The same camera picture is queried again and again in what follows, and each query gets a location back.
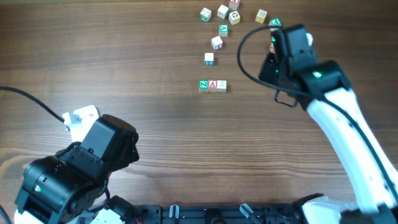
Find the red A top block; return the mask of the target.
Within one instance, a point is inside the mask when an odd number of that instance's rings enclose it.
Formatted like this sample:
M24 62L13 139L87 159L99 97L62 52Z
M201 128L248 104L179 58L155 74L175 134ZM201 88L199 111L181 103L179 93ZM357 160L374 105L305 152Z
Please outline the red A top block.
M208 80L208 91L216 92L217 91L217 80Z

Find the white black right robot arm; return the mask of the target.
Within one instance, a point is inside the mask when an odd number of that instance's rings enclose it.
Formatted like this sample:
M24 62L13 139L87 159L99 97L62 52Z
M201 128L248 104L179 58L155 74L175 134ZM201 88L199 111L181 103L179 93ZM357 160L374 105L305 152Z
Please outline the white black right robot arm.
M327 136L354 190L353 203L306 201L308 223L397 223L397 170L359 108L351 83L334 61L318 62L303 25L271 26L272 53L260 80L295 98Z

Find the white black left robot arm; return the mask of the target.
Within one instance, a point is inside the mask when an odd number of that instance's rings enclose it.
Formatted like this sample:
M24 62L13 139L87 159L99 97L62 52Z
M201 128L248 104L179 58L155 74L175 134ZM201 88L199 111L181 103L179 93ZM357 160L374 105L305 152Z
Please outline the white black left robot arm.
M15 199L17 213L42 223L71 221L108 191L113 172L139 160L138 139L132 125L102 115L81 141L27 166Z

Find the green Z top block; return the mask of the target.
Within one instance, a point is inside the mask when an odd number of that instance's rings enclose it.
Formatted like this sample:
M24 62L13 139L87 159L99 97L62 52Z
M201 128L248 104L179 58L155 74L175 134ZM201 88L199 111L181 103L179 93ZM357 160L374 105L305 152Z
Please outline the green Z top block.
M198 89L199 89L199 92L207 92L208 91L208 80L200 80Z

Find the snail picture wooden block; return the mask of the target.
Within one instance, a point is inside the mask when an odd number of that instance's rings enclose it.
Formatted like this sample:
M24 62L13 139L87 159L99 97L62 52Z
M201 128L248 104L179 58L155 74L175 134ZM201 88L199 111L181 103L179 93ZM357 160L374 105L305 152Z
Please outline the snail picture wooden block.
M226 80L218 80L217 81L217 92L226 92L227 89L227 82Z

